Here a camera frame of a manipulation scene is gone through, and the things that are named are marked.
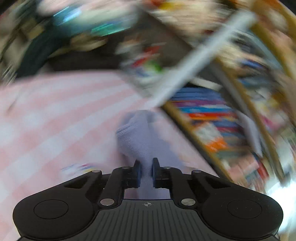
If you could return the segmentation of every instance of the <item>red object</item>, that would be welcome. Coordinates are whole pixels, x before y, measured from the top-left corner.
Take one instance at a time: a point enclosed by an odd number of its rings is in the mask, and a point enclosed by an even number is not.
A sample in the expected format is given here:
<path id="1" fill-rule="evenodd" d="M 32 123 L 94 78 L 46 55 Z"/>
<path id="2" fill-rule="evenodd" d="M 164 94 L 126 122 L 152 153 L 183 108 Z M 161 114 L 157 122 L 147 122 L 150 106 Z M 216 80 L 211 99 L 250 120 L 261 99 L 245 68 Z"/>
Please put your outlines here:
<path id="1" fill-rule="evenodd" d="M 163 0 L 151 0 L 151 3 L 156 7 L 159 7 L 163 2 Z"/>
<path id="2" fill-rule="evenodd" d="M 259 162 L 259 168 L 257 169 L 257 172 L 263 181 L 269 178 L 268 172 L 261 162 Z"/>
<path id="3" fill-rule="evenodd" d="M 239 128 L 236 128 L 236 127 L 217 127 L 217 129 L 220 132 L 229 132 L 229 133 L 239 132 Z"/>
<path id="4" fill-rule="evenodd" d="M 233 112 L 220 112 L 220 113 L 212 113 L 212 112 L 205 112 L 205 113 L 189 113 L 191 118 L 195 117 L 219 117 L 219 116 L 230 116 L 236 117 L 236 114 Z"/>
<path id="5" fill-rule="evenodd" d="M 146 57 L 143 57 L 133 63 L 133 67 L 143 65 L 147 60 L 151 58 L 153 54 L 156 54 L 159 51 L 160 46 L 152 46 L 145 49 L 144 54 Z"/>

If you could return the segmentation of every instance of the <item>metal screw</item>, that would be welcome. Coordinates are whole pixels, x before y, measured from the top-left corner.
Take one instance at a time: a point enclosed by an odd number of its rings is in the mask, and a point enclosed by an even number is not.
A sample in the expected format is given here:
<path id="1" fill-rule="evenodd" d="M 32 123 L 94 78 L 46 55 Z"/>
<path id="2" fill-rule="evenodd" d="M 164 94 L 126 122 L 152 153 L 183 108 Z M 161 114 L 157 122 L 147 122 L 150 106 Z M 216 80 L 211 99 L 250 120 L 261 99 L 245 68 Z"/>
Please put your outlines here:
<path id="1" fill-rule="evenodd" d="M 195 204 L 195 200 L 193 200 L 191 198 L 185 198 L 181 201 L 181 203 L 185 206 L 192 206 Z"/>
<path id="2" fill-rule="evenodd" d="M 104 206 L 110 206 L 114 203 L 114 200 L 111 198 L 104 198 L 100 201 L 100 203 Z"/>

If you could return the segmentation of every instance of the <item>pink checkered fabric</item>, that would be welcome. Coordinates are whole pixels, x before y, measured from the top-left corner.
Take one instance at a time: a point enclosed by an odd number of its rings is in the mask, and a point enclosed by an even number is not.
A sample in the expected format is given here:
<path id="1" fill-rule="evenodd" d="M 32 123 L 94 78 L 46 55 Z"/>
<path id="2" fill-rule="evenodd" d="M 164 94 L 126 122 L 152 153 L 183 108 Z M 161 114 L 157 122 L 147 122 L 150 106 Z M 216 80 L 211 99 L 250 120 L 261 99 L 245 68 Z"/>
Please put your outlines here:
<path id="1" fill-rule="evenodd" d="M 104 173 L 125 165 L 115 131 L 146 99 L 120 72 L 39 76 L 0 89 L 0 240 L 19 238 L 12 221 L 26 196 L 65 181 L 61 169 L 95 163 Z M 161 110 L 155 126 L 192 169 L 215 172 Z"/>

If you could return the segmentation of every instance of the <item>shelf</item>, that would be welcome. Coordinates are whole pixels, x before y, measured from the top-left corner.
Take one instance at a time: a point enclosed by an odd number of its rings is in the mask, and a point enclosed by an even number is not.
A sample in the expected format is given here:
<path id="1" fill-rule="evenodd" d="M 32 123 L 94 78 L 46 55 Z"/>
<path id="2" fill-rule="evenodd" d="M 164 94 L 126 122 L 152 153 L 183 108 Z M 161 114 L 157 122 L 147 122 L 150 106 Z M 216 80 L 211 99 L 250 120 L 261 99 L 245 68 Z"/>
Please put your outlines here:
<path id="1" fill-rule="evenodd" d="M 270 136 L 272 137 L 272 139 L 275 139 L 276 137 L 280 136 L 282 132 L 289 126 L 292 126 L 292 123 L 290 121 L 287 121 L 283 126 L 275 130 L 273 133 L 270 133 Z"/>
<path id="2" fill-rule="evenodd" d="M 257 13 L 258 15 L 261 15 L 264 9 L 266 9 L 266 5 L 262 2 L 262 0 L 257 0 L 252 7 L 252 11 Z M 280 14 L 284 16 L 287 21 L 288 35 L 294 42 L 296 42 L 296 17 L 290 14 L 287 9 L 280 3 L 277 6 L 277 10 Z M 291 61 L 289 61 L 289 58 L 287 58 L 287 55 L 289 55 L 290 53 L 284 53 L 271 41 L 272 37 L 268 30 L 263 26 L 262 22 L 258 21 L 254 26 L 252 26 L 251 30 L 275 55 L 275 57 L 282 65 L 286 75 L 296 81 L 295 63 L 291 63 Z"/>
<path id="3" fill-rule="evenodd" d="M 268 159 L 272 161 L 272 166 L 275 170 L 276 176 L 279 180 L 284 179 L 284 172 L 279 160 L 279 156 L 275 149 L 273 140 L 270 137 L 269 132 L 262 123 L 260 116 L 255 109 L 253 103 L 251 102 L 249 96 L 246 94 L 245 87 L 237 80 L 236 74 L 233 70 L 225 67 L 225 65 L 218 58 L 216 62 L 222 67 L 222 70 L 227 75 L 230 83 L 223 83 L 223 85 L 228 88 L 229 92 L 234 95 L 234 99 L 238 100 L 239 104 L 246 114 L 251 117 L 258 126 L 260 131 L 260 138 L 265 150 L 267 150 Z"/>
<path id="4" fill-rule="evenodd" d="M 174 120 L 177 122 L 178 125 L 180 125 L 183 130 L 186 132 L 187 135 L 192 139 L 193 144 L 197 145 L 202 148 L 203 152 L 205 152 L 211 159 L 212 163 L 215 164 L 221 172 L 224 174 L 224 176 L 229 180 L 233 181 L 231 177 L 229 176 L 229 173 L 225 170 L 223 164 L 219 160 L 219 158 L 213 154 L 212 152 L 209 152 L 205 145 L 199 140 L 197 135 L 194 134 L 194 127 L 191 125 L 189 121 L 187 121 L 185 118 L 183 118 L 183 114 L 170 102 L 166 102 L 163 105 L 163 109 L 165 112 Z"/>
<path id="5" fill-rule="evenodd" d="M 164 74 L 161 81 L 148 88 L 151 94 L 147 108 L 161 106 L 188 79 L 195 76 L 217 55 L 217 52 L 229 41 L 236 31 L 246 31 L 256 22 L 255 14 L 247 10 L 238 10 L 227 24 L 214 32 L 205 42 L 191 50 L 173 69 Z"/>

